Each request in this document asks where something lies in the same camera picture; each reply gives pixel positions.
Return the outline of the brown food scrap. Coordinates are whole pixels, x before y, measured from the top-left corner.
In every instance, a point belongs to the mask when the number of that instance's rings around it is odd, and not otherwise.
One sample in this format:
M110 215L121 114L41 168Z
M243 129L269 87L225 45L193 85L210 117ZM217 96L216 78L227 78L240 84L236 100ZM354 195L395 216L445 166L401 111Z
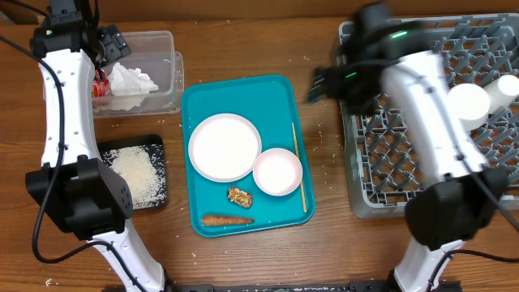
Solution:
M250 192L240 190L237 187L230 187L227 191L227 200L242 208L249 209L253 203L253 196Z

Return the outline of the white paper cup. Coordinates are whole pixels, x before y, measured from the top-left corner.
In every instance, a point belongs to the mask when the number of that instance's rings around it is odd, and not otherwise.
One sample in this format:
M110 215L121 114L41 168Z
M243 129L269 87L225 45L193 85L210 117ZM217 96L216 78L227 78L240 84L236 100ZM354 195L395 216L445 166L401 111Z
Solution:
M489 114L498 114L517 98L519 79L514 75L503 75L483 89L489 96Z

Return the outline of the white napkin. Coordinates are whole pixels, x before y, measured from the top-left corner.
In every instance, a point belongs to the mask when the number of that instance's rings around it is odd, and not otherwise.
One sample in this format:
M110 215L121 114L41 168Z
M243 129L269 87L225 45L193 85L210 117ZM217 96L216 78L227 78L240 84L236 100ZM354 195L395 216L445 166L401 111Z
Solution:
M112 101L112 110L131 110L140 106L144 101L143 95L155 92L159 89L140 68L126 68L120 62L116 62L108 76Z

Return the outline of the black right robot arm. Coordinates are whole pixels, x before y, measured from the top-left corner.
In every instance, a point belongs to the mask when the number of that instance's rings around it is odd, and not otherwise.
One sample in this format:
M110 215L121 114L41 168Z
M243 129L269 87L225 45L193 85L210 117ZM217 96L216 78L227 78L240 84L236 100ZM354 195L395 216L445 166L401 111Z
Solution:
M424 191L405 206L411 240L385 291L432 291L465 243L502 210L505 170L492 168L448 105L442 56L419 21L395 24L382 2L360 8L342 64L314 70L308 101L342 101L349 114L375 112L387 93L401 108L418 155Z

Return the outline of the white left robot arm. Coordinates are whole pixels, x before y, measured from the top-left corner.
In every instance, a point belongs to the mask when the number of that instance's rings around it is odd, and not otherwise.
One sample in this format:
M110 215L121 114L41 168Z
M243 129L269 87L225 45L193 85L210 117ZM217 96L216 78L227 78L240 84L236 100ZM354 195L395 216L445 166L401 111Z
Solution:
M44 79L46 141L41 169L26 175L26 188L40 211L32 236L34 256L56 264L96 248L128 291L171 291L163 266L149 254L131 220L127 182L98 151L92 113L94 64L102 51L92 17L75 8L54 8L34 32L32 54ZM57 258L38 249L48 216L83 246Z

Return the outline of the pink white bowl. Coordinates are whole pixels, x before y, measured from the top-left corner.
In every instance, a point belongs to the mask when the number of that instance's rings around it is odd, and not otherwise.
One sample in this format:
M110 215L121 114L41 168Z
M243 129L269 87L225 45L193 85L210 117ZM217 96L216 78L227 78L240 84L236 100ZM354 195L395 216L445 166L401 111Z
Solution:
M253 166L257 187L272 196L289 195L299 187L298 158L290 150L270 148L262 152Z

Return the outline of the pale green bowl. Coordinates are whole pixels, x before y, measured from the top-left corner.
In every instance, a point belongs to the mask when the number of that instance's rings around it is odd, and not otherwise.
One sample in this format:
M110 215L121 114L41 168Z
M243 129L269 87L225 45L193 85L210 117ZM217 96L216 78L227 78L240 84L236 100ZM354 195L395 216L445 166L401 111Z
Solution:
M476 84L458 84L451 88L448 103L466 131L481 127L488 119L490 97Z

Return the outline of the white plate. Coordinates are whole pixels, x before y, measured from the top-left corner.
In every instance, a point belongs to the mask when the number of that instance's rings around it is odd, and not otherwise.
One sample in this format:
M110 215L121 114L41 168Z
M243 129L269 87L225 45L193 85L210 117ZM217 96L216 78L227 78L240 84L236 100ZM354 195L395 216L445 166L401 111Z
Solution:
M188 157L195 170L217 183L246 177L261 153L258 130L237 114L206 118L194 129L188 143Z

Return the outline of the orange carrot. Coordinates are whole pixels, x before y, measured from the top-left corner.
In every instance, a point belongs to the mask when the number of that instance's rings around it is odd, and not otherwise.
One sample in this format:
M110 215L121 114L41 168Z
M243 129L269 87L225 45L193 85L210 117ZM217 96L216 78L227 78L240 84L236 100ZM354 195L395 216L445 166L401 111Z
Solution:
M201 223L204 226L228 226L228 225L250 225L255 220L249 217L234 217L224 215L209 214L201 218Z

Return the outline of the red snack wrapper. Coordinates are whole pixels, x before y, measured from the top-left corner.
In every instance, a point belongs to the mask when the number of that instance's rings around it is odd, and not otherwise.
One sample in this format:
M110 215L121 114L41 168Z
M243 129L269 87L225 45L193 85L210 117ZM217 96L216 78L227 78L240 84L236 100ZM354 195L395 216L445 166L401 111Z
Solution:
M96 71L92 84L92 96L105 97L109 91L109 81L106 74L103 70Z

